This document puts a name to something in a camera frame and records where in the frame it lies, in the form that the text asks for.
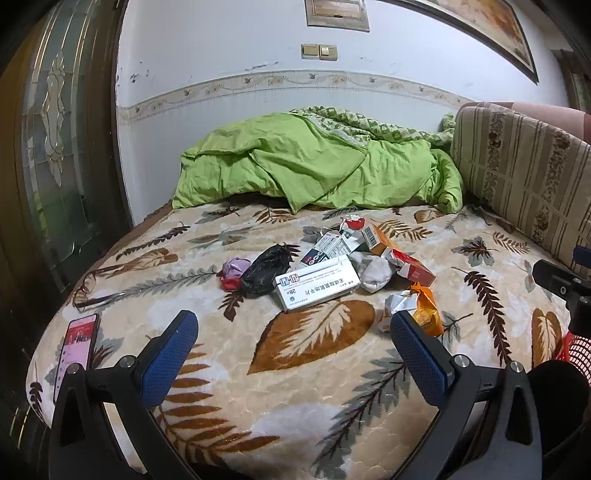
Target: decorative glass pattern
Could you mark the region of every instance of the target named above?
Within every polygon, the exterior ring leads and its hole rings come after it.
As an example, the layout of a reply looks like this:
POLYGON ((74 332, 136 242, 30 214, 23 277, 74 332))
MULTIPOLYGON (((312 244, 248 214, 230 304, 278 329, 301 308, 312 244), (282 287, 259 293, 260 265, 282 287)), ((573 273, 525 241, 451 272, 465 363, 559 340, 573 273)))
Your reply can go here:
POLYGON ((85 64, 100 0, 62 0, 47 15, 22 110, 22 167, 41 250, 61 291, 106 251, 89 203, 85 64))

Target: bed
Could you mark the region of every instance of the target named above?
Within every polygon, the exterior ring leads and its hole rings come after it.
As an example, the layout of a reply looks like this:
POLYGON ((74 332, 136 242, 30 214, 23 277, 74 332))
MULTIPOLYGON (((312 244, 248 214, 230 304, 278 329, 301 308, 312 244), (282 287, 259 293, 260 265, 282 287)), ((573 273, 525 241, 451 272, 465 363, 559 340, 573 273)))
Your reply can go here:
MULTIPOLYGON (((389 477, 436 413, 425 403, 389 334, 378 329, 397 278, 302 312, 283 313, 274 294, 224 292, 231 257, 254 260, 275 244, 292 267, 313 234, 355 213, 379 225, 437 279, 431 286, 451 353, 480 365, 526 369, 556 355, 569 319, 563 302, 533 282, 551 260, 507 221, 468 203, 456 214, 430 206, 329 210, 293 215, 281 199, 242 195, 163 209, 95 265, 46 329, 27 377, 31 405, 51 425, 53 386, 68 322, 99 313, 93 368, 137 355, 181 309, 199 337, 165 402, 153 413, 178 451, 257 479, 389 477), (73 302, 104 300, 84 312, 73 302)), ((128 462, 143 466, 114 408, 111 423, 128 462)))

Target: light switch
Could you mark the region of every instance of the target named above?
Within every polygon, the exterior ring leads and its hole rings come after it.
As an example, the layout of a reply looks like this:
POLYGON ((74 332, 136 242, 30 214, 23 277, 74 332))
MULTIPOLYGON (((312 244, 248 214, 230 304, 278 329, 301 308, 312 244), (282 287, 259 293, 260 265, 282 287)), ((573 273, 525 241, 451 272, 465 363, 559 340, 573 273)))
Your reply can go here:
POLYGON ((301 45, 301 57, 303 59, 317 59, 319 49, 317 43, 303 43, 301 45))
POLYGON ((320 59, 335 61, 338 58, 335 45, 320 45, 320 59))

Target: orange plastic bag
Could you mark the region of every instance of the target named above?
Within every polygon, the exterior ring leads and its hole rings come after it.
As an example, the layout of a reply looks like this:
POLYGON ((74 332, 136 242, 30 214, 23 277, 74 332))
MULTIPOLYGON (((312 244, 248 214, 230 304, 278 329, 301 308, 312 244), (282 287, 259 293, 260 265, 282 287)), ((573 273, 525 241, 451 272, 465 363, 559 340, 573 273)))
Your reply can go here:
POLYGON ((433 298, 433 292, 419 283, 415 283, 410 289, 418 293, 417 310, 413 313, 415 321, 427 335, 432 337, 441 335, 443 324, 433 298))

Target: green comforter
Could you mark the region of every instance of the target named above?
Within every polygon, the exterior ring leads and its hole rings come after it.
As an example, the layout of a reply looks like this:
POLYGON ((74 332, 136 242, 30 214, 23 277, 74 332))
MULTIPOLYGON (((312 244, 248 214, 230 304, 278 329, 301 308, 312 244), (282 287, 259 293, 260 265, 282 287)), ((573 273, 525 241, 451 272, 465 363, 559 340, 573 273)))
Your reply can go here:
POLYGON ((285 197, 296 213, 330 208, 399 206, 411 199, 444 213, 462 208, 462 178, 443 150, 454 120, 428 133, 380 124, 335 108, 272 113, 218 128, 181 155, 173 207, 235 193, 285 197))

